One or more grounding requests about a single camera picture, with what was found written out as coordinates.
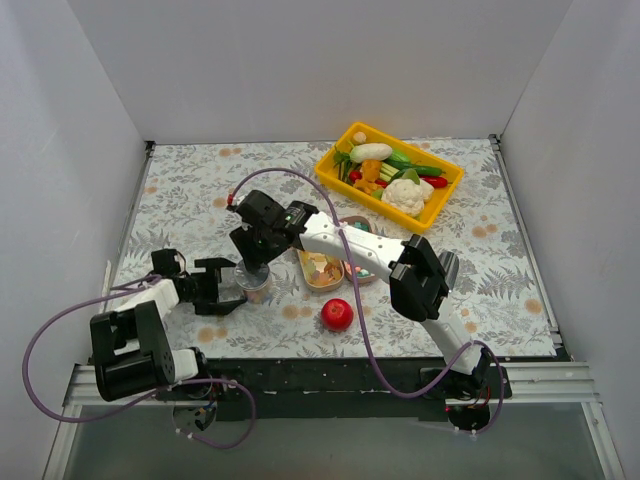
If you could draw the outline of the silver jar lid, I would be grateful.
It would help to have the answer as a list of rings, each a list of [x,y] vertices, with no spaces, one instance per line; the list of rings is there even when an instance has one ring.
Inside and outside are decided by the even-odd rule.
[[[268,265],[261,265],[255,271],[250,271],[241,260],[234,268],[234,279],[237,285],[246,291],[256,291],[264,288],[270,279],[270,269]]]

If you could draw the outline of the clear glass jar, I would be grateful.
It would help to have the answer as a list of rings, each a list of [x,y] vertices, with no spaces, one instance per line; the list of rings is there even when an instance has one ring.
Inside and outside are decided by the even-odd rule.
[[[248,303],[265,304],[272,300],[272,281],[270,279],[265,280],[260,285],[252,286],[249,284],[239,283],[238,286],[246,297]]]

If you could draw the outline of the beige tray gummy candies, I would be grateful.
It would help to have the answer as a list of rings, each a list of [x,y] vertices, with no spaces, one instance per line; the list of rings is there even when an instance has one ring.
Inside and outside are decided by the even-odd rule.
[[[336,290],[345,279],[345,271],[339,259],[308,251],[297,251],[304,283],[315,293]]]

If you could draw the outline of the pink tray colourful candies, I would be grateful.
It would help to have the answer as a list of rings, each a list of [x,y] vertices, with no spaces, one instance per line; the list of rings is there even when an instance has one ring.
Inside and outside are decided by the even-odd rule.
[[[348,216],[340,219],[342,224],[346,224],[353,229],[365,233],[372,233],[372,226],[370,222],[362,216]],[[377,276],[368,267],[362,266],[360,261],[363,260],[367,254],[366,247],[362,245],[361,235],[354,235],[353,233],[346,234],[349,240],[349,247],[355,260],[355,268],[351,268],[351,264],[347,259],[344,259],[341,264],[346,278],[352,282],[354,279],[358,280],[360,285],[372,283],[377,279]]]

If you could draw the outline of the metal scoop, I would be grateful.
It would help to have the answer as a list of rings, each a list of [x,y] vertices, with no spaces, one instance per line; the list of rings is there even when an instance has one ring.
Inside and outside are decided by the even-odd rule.
[[[454,252],[442,251],[439,254],[439,261],[445,272],[445,283],[449,287],[449,291],[453,291],[459,273],[459,258]]]

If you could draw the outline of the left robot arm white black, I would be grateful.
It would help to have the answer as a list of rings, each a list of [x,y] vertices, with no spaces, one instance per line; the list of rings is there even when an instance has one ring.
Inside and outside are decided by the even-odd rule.
[[[90,320],[98,391],[103,400],[115,401],[178,383],[188,398],[203,399],[213,386],[206,356],[196,347],[171,348],[164,319],[181,303],[192,304],[202,316],[227,315],[243,305],[245,295],[220,298],[236,263],[220,257],[198,259],[198,271],[190,273],[175,249],[154,251],[151,260],[153,285]]]

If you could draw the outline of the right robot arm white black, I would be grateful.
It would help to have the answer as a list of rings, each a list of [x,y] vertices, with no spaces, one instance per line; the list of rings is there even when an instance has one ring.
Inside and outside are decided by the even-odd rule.
[[[419,324],[436,343],[445,368],[420,395],[438,387],[444,396],[475,397],[489,384],[491,356],[473,341],[454,311],[448,269],[420,235],[408,240],[387,238],[338,224],[316,207],[294,201],[283,207],[253,190],[227,201],[243,224],[230,238],[250,272],[269,264],[290,248],[322,253],[359,266],[384,281],[392,308]]]

